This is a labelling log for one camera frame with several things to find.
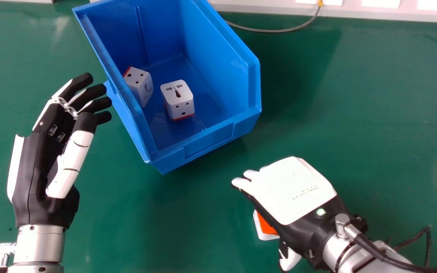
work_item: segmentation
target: blue plastic bin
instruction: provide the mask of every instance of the blue plastic bin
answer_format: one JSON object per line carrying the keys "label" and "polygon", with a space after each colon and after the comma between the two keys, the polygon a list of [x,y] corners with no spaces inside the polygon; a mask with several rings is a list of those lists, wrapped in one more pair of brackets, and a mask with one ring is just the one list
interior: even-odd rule
{"label": "blue plastic bin", "polygon": [[[73,9],[141,157],[167,173],[246,133],[261,112],[259,61],[205,0],[104,0]],[[145,108],[123,79],[151,73]],[[167,116],[159,86],[185,80],[195,115]]]}

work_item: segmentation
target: white cube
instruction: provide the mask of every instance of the white cube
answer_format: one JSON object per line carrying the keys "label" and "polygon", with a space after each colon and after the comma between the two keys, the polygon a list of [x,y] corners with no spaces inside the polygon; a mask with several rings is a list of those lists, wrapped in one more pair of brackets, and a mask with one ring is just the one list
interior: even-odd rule
{"label": "white cube", "polygon": [[141,108],[146,107],[146,104],[153,95],[151,74],[135,67],[128,67],[123,76],[131,91],[137,94]]}
{"label": "white cube", "polygon": [[195,114],[193,93],[184,80],[165,83],[160,89],[166,111],[173,121]]}

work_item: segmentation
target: gray cable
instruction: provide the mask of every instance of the gray cable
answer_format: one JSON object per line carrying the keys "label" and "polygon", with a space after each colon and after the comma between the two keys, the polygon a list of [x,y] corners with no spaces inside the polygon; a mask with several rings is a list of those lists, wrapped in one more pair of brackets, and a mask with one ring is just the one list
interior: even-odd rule
{"label": "gray cable", "polygon": [[260,33],[284,33],[284,32],[290,32],[290,31],[295,31],[295,30],[298,30],[298,29],[302,29],[302,28],[305,28],[306,26],[308,26],[309,24],[311,24],[314,21],[314,19],[316,19],[316,17],[318,17],[319,9],[321,9],[321,5],[318,5],[318,8],[316,9],[316,12],[314,13],[313,17],[311,17],[311,19],[309,19],[304,24],[301,24],[299,26],[295,26],[295,27],[292,27],[292,28],[288,28],[288,29],[277,29],[277,30],[255,29],[255,28],[248,28],[248,27],[245,27],[245,26],[234,24],[234,23],[229,22],[227,20],[225,22],[227,24],[229,24],[230,26],[233,26],[233,27],[236,27],[236,28],[242,29],[242,30],[247,30],[247,31],[260,32]]}

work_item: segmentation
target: robotic arm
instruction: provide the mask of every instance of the robotic arm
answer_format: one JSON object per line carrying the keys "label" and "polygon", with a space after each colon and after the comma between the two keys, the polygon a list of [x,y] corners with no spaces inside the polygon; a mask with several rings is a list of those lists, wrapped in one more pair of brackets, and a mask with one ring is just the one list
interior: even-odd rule
{"label": "robotic arm", "polygon": [[412,265],[382,241],[367,239],[366,221],[352,215],[330,182],[301,158],[245,171],[232,187],[256,209],[258,235],[279,238],[283,272],[305,259],[314,269],[333,273],[437,273],[437,268]]}
{"label": "robotic arm", "polygon": [[108,111],[95,114],[112,102],[98,99],[106,93],[102,84],[84,89],[92,81],[89,73],[68,81],[47,102],[33,132],[15,137],[7,195],[19,231],[16,243],[0,243],[0,273],[64,271],[65,232],[80,199],[73,184],[97,126],[111,120]]}

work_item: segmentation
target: bolt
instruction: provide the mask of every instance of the bolt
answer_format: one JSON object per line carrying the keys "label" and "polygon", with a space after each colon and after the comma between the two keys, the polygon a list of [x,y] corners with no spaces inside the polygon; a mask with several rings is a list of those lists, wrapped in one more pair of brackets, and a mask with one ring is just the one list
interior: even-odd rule
{"label": "bolt", "polygon": [[326,210],[324,210],[324,209],[318,209],[318,210],[316,211],[316,215],[317,215],[317,216],[322,217],[322,216],[324,216],[325,214],[326,214]]}
{"label": "bolt", "polygon": [[346,239],[345,226],[350,222],[350,217],[344,213],[335,216],[336,235],[338,238]]}

